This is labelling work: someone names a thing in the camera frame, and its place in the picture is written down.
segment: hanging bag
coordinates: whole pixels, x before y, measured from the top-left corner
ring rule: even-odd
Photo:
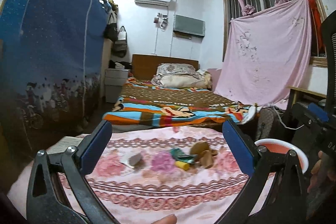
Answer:
[[[265,139],[265,138],[273,138],[273,139],[282,139],[281,135],[282,125],[280,123],[279,116],[282,117],[284,112],[281,109],[275,109],[273,107],[264,107],[260,110],[260,116],[258,120],[257,133],[255,136],[255,140]]]
[[[127,53],[127,33],[124,26],[121,26],[118,32],[118,40],[113,43],[111,53],[120,58],[125,57]]]
[[[114,11],[111,12],[109,22],[105,27],[104,38],[115,42],[118,40],[117,17]]]

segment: pillow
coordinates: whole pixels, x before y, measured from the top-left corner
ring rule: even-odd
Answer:
[[[156,78],[156,82],[163,88],[200,88],[211,89],[211,75],[207,71],[197,71],[198,78],[192,75],[163,75]]]
[[[190,74],[195,75],[196,70],[189,64],[171,64],[164,63],[157,67],[157,75],[177,75],[177,74]]]
[[[206,89],[204,79],[196,79],[191,75],[164,75],[160,79],[163,88],[201,88]]]

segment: drawer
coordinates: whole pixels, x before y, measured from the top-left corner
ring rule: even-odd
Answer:
[[[106,85],[105,86],[105,98],[107,103],[115,103],[121,93],[121,86],[118,85]]]
[[[119,85],[122,86],[125,84],[127,79],[124,78],[110,78],[110,77],[105,77],[104,84],[105,85]]]
[[[107,69],[105,70],[105,77],[127,79],[128,70],[127,69]]]

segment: bowl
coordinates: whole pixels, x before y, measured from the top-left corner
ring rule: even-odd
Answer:
[[[286,154],[288,150],[294,150],[300,161],[302,173],[304,174],[309,166],[309,161],[305,153],[303,151],[296,147],[295,145],[292,145],[291,143],[277,140],[277,139],[260,139],[255,142],[256,146],[263,145],[265,146],[270,152],[274,153],[281,153],[281,154]]]

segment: colorful blanket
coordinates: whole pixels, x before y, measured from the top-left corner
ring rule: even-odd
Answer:
[[[180,148],[188,154],[200,140],[218,152],[214,165],[209,169],[196,165],[188,171],[176,167],[170,149]],[[142,154],[140,168],[120,163],[129,152]],[[31,166],[26,167],[8,194],[24,216],[30,170]],[[72,208],[82,213],[65,175],[60,174],[60,179]],[[86,179],[122,224],[149,224],[169,214],[175,214],[179,224],[203,224],[214,223],[225,212],[248,176],[241,173],[221,133],[184,126],[113,134]],[[251,213],[262,207],[272,180],[270,176]]]
[[[218,124],[227,119],[239,123],[250,107],[205,89],[167,89],[129,78],[114,109],[103,119],[118,125],[153,127]]]

